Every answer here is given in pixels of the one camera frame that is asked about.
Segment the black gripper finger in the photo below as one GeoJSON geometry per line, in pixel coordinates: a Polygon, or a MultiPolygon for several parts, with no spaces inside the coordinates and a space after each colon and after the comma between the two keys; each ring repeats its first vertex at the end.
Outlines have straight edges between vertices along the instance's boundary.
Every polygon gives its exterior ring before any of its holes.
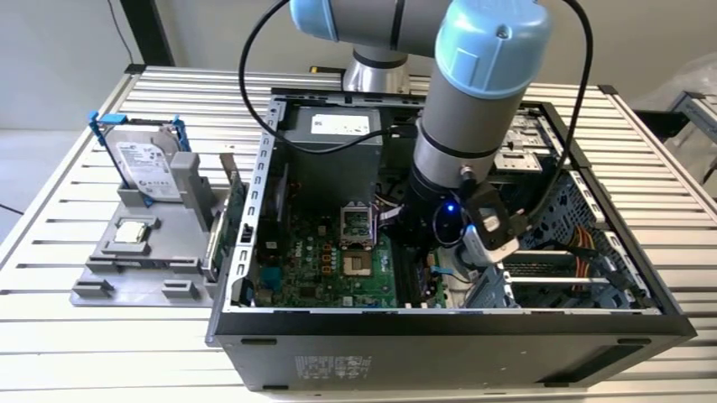
{"type": "Polygon", "coordinates": [[[463,246],[439,249],[439,273],[448,290],[467,290],[479,280],[483,267],[471,260],[463,246]]]}

